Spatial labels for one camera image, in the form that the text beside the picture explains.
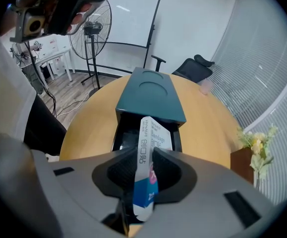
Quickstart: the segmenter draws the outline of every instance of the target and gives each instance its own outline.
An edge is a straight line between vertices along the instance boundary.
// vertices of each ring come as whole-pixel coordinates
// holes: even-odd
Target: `package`
[[[141,120],[138,142],[137,170],[133,196],[134,214],[146,221],[152,214],[153,198],[158,194],[158,181],[153,171],[153,148],[172,150],[170,132],[151,117]]]

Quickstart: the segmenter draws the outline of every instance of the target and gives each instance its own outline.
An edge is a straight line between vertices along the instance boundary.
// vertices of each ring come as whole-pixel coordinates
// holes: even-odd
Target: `camera lens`
[[[30,31],[35,32],[36,30],[40,28],[40,26],[41,26],[41,22],[36,20],[30,25]]]

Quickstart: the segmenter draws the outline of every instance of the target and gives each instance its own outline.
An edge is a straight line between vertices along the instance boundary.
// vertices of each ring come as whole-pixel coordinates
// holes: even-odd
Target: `box lid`
[[[182,124],[186,118],[167,74],[136,67],[116,106],[128,112]]]

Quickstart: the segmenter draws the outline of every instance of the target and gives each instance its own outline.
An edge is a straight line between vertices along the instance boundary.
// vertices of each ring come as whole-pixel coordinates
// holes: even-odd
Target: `wooden tabletop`
[[[76,114],[65,135],[60,160],[108,153],[117,129],[115,107],[130,76],[124,76],[96,92]],[[230,153],[240,149],[238,123],[212,94],[199,85],[170,75],[187,122],[179,128],[182,151],[230,167]]]

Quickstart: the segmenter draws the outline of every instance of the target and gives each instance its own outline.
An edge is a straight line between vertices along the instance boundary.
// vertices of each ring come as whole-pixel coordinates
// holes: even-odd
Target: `vertical blinds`
[[[213,58],[212,93],[245,128],[287,84],[287,16],[275,0],[236,0]]]
[[[274,162],[271,164],[265,180],[260,184],[260,191],[274,204],[287,200],[287,93],[253,132],[267,131],[271,124],[279,131],[270,145]]]
[[[275,0],[236,0],[213,58],[216,95],[245,128],[254,122],[287,84],[287,16]],[[274,204],[287,200],[287,92],[252,129],[279,132],[270,145],[274,162],[260,191]]]

